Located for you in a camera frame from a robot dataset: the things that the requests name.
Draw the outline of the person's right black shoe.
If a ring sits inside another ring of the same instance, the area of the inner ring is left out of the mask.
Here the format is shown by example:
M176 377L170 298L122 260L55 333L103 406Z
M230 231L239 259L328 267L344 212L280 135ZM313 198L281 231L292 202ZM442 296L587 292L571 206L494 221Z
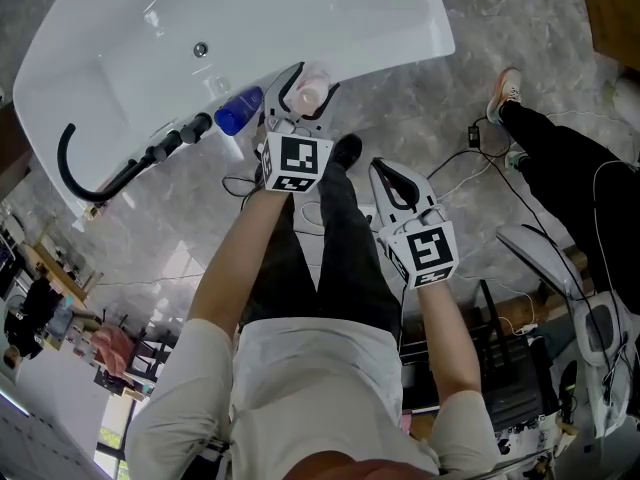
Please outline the person's right black shoe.
M363 143L359 136L347 134L335 143L330 161L348 171L359 160Z

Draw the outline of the blue bottle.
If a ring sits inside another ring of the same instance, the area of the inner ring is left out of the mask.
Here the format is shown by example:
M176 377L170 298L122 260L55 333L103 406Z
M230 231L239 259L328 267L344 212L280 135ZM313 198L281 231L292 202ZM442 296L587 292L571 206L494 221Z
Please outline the blue bottle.
M259 86L252 86L236 94L214 114L214 121L228 136L237 135L261 109L264 93Z

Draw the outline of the person's right forearm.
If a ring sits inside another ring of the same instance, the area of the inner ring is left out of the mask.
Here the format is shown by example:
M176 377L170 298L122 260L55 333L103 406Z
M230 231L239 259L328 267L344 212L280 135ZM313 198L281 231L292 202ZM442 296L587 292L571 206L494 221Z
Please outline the person's right forearm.
M473 341L445 281L417 289L429 364L440 405L453 395L481 392L481 369Z

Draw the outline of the black metal rack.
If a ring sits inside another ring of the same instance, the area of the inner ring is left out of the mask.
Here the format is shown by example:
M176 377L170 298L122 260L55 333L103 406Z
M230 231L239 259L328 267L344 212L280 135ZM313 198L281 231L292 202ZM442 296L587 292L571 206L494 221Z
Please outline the black metal rack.
M463 312L481 369L482 394L496 430L541 416L543 394L534 356L524 337L497 331L498 320L487 309ZM401 339L403 404L405 414L435 412L440 407L424 325L406 325Z

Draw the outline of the wooden bench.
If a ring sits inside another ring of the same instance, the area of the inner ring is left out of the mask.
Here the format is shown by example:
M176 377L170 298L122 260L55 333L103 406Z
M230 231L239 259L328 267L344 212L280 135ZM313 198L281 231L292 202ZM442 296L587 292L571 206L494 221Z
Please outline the wooden bench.
M569 313L566 300L548 283L535 277L532 290L514 288L501 280L484 279L502 330L507 335L542 325Z

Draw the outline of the person in white shirt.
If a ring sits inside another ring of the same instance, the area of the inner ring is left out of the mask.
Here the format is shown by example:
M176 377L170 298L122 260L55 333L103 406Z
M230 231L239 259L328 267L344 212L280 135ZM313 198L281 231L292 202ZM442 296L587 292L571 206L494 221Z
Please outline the person in white shirt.
M401 427L401 362L386 331L325 318L245 325L237 342L188 321L126 437L131 480L180 480L199 455L227 480L283 480L325 451L407 463L448 478L491 471L500 454L485 402L445 401L429 439Z

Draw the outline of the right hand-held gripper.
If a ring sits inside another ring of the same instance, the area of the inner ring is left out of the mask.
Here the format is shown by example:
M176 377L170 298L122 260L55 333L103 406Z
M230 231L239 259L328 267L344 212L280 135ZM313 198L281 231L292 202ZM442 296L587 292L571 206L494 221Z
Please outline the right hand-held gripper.
M422 203L434 204L428 180L398 162L374 158L368 174L381 217L390 217L395 210L416 212ZM383 226L379 239L410 290L449 279L459 265L453 223L439 204Z

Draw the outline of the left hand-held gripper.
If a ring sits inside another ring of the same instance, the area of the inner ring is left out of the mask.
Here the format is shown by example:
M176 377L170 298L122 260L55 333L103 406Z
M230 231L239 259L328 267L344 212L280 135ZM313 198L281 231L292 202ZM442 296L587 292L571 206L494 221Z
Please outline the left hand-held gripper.
M334 84L324 103L311 115L290 117L285 97L303 72L305 63L291 65L267 88L264 95L266 136L259 146L263 182L266 190L308 193L321 180L333 142L322 119L333 115L341 93Z

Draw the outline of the wooden table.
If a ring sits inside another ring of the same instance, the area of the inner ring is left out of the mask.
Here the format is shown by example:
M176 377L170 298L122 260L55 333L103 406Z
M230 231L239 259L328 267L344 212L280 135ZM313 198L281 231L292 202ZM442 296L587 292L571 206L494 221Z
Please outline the wooden table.
M102 280L102 272L89 269L85 277L80 277L80 280L76 281L41 243L36 243L34 246L23 243L21 249L28 267L45 277L55 291L70 297L75 308L82 311L88 310L89 294Z

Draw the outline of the pink white bottle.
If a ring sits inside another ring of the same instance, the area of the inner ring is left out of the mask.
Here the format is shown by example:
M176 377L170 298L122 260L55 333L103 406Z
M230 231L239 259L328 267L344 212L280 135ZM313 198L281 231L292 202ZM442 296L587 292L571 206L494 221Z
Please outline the pink white bottle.
M322 63L308 62L291 89L291 109L299 115L313 115L326 101L331 85Z

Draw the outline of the person's black trousers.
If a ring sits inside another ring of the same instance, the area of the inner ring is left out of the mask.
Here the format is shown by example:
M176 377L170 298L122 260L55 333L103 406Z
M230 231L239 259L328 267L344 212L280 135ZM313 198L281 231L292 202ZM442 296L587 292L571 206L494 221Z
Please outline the person's black trousers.
M295 206L289 197L240 324L273 318L331 318L381 329L398 339L401 305L381 272L373 235L344 167L329 162L318 189L324 224L319 284L312 281L294 231Z

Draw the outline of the black chair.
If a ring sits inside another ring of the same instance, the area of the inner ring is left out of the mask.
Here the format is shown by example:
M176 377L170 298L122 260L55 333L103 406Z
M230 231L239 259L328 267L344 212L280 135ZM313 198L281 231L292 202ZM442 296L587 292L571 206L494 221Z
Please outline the black chair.
M134 333L128 327L128 315L125 314L117 324L106 321L106 311L103 311L103 322L120 327L134 342L134 352L129 360L123 378L111 376L105 365L96 357L95 350L93 362L96 365L96 375L94 382L106 389L111 394L121 396L127 390L136 393L141 397L151 394L159 374L166 363L176 342L176 337L169 329L162 333L149 333L147 328L141 328L138 333Z

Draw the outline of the white bathtub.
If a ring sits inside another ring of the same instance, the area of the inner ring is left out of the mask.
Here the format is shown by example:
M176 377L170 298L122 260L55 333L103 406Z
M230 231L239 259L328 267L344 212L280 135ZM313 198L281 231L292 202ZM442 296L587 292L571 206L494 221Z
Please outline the white bathtub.
M193 47L208 45L204 58ZM199 113L300 61L333 81L451 55L443 0L56 0L18 72L13 102L64 203L57 147L88 190Z

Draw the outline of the black curved faucet spout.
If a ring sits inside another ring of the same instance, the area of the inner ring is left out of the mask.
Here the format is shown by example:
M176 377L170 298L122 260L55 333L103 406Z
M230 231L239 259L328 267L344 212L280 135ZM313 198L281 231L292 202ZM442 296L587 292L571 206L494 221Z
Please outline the black curved faucet spout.
M69 123L60 137L57 147L57 165L61 179L66 188L78 199L92 203L103 204L113 199L121 192L133 179L154 163L154 156L147 152L140 160L129 160L126 166L112 179L101 191L89 191L82 187L73 177L68 161L67 151L70 140L76 131L76 126Z

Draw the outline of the pink cloth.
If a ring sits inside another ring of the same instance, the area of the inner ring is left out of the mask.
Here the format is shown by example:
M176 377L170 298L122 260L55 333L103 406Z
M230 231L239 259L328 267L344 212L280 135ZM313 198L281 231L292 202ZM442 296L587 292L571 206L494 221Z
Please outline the pink cloth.
M92 336L90 343L97 349L96 357L111 376L123 378L134 352L134 342L123 329L104 324Z

